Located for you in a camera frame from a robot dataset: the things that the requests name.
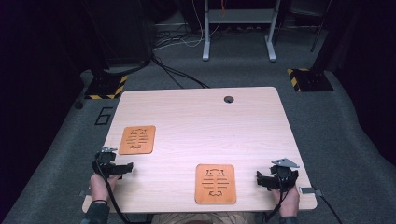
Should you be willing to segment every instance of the square patch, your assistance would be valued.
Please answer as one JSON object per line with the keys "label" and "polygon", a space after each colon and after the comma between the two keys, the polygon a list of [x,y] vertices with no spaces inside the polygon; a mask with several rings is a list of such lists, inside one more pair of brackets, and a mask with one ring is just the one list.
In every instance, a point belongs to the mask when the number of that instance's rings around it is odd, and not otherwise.
{"label": "square patch", "polygon": [[233,166],[199,164],[196,167],[195,201],[197,203],[235,203]]}
{"label": "square patch", "polygon": [[149,154],[154,146],[155,126],[126,127],[120,143],[120,155]]}

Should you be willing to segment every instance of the hole in table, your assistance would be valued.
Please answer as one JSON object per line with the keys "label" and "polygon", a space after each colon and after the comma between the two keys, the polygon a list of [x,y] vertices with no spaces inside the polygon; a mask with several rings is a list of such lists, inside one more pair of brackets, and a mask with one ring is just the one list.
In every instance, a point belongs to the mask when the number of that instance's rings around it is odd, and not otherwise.
{"label": "hole in table", "polygon": [[227,104],[230,104],[233,102],[233,97],[232,96],[226,96],[224,97],[224,102]]}

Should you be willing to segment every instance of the white metal frame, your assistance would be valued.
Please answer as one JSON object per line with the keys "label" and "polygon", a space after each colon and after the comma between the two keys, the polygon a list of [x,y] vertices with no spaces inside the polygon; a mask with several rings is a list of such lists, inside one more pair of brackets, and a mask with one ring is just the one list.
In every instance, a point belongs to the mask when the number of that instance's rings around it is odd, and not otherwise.
{"label": "white metal frame", "polygon": [[272,38],[276,25],[277,13],[279,11],[280,0],[276,0],[274,8],[265,9],[227,9],[227,13],[222,15],[221,10],[209,10],[208,0],[205,0],[205,45],[202,60],[209,60],[210,51],[210,23],[271,23],[269,34],[265,36],[265,45],[268,50],[268,57],[271,62],[276,62],[276,55]]}

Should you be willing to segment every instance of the gray carpet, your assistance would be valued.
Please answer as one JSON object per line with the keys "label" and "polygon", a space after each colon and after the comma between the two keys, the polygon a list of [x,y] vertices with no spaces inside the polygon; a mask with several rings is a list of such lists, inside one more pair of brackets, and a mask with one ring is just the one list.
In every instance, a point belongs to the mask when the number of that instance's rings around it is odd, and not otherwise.
{"label": "gray carpet", "polygon": [[[202,61],[203,42],[194,48],[179,44],[154,52],[164,64],[211,88],[277,88],[311,183],[323,191],[343,222],[394,223],[396,167],[378,154],[362,131],[353,104],[336,77],[326,72],[334,87],[331,92],[295,92],[291,86],[287,69],[310,67],[324,36],[311,53],[311,32],[282,30],[275,47],[276,63],[269,62],[263,33],[258,32],[214,39],[209,62]],[[87,87],[92,75],[86,72],[81,77]],[[191,80],[176,78],[186,89],[200,88]],[[167,89],[178,89],[178,85],[154,63],[129,75],[124,87],[125,91]],[[84,198],[78,195],[89,185],[93,155],[109,129],[109,125],[94,124],[103,107],[112,107],[106,110],[112,118],[118,101],[83,100],[81,110],[70,108],[46,157],[4,223],[81,221]],[[145,215],[129,217],[142,221]],[[301,223],[337,223],[320,198],[316,209],[302,211],[299,217]],[[111,214],[109,223],[121,220]],[[277,217],[270,223],[277,223]]]}

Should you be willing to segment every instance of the light wood surface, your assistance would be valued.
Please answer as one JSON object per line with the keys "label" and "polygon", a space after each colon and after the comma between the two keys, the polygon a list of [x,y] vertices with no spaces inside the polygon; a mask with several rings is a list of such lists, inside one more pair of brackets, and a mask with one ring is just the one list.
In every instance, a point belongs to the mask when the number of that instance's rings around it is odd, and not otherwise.
{"label": "light wood surface", "polygon": [[[225,103],[226,96],[233,102]],[[311,186],[275,88],[126,91],[104,146],[119,148],[125,127],[147,125],[156,127],[153,151],[116,158],[119,165],[134,163],[114,191],[124,213],[273,210],[256,171],[271,175],[271,161],[283,158],[300,165],[297,187]],[[235,203],[194,200],[198,164],[233,166]],[[84,212],[90,202],[87,196]],[[316,206],[313,194],[301,195],[300,209]]]}

